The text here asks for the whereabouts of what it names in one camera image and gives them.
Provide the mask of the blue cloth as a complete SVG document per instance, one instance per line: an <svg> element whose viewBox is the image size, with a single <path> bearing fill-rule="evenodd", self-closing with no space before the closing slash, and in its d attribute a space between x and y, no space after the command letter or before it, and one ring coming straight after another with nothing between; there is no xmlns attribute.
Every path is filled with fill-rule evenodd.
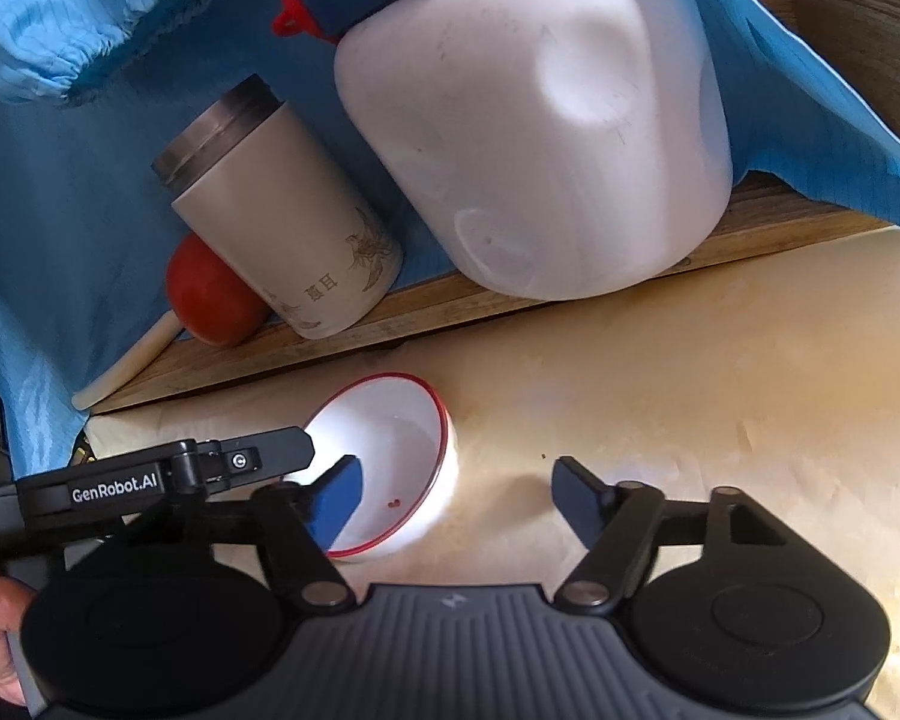
<svg viewBox="0 0 900 720"><path fill-rule="evenodd" d="M14 470L66 465L76 392L164 315L182 220L152 160L260 75L403 246L401 281L445 255L344 115L331 49L281 41L278 0L0 0L0 397ZM697 0L738 172L900 226L900 138L756 0Z"/></svg>

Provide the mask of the white rolling stick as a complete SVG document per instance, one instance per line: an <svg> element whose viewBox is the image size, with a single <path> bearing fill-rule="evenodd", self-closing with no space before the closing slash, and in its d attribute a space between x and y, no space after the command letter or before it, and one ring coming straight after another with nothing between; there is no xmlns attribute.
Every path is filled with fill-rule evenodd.
<svg viewBox="0 0 900 720"><path fill-rule="evenodd" d="M167 310L107 371L103 371L97 379L71 397L73 408L77 411L90 410L92 406L118 392L126 383L139 376L182 332L180 319L173 310Z"/></svg>

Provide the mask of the wooden tray shelf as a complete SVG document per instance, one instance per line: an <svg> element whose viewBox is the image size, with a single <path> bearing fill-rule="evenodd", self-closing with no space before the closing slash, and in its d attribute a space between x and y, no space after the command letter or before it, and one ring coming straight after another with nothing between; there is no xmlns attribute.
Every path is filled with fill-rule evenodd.
<svg viewBox="0 0 900 720"><path fill-rule="evenodd" d="M334 86L437 250L377 220L258 78L155 167L173 210L276 322L214 348L212 293L172 309L74 397L91 413L587 299L713 249L750 172L741 250L900 226L900 0L388 0L344 28Z"/></svg>

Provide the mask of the cream paper table cover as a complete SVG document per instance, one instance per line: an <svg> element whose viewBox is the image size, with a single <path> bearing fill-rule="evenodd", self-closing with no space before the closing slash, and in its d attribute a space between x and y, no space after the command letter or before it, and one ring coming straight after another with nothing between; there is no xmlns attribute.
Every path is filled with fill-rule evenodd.
<svg viewBox="0 0 900 720"><path fill-rule="evenodd" d="M900 718L900 229L98 416L87 436L115 455L302 424L375 372L437 390L460 477L421 541L347 564L352 585L555 587L582 553L549 502L561 455L676 499L731 484L881 601L893 645L870 702Z"/></svg>

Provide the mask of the red tomato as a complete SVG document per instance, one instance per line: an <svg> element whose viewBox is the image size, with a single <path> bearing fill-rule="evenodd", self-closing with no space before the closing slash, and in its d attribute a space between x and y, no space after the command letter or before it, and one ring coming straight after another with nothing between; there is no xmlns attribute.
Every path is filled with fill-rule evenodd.
<svg viewBox="0 0 900 720"><path fill-rule="evenodd" d="M217 348L245 343L271 316L269 305L193 232L170 257L165 291L183 327Z"/></svg>

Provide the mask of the white jug blue lid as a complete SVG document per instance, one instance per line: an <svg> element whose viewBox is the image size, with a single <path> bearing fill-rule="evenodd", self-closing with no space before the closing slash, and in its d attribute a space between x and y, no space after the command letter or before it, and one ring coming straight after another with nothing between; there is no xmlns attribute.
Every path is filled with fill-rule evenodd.
<svg viewBox="0 0 900 720"><path fill-rule="evenodd" d="M696 0L281 0L331 41L347 117L465 277L535 301L628 288L733 185Z"/></svg>

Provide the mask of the white cylindrical thermos cup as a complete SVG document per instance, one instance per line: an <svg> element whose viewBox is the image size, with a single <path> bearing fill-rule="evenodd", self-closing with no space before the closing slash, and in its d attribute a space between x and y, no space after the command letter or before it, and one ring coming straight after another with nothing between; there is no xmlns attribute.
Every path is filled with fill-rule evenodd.
<svg viewBox="0 0 900 720"><path fill-rule="evenodd" d="M172 208L306 340L367 316L403 252L290 105L250 75L155 158Z"/></svg>

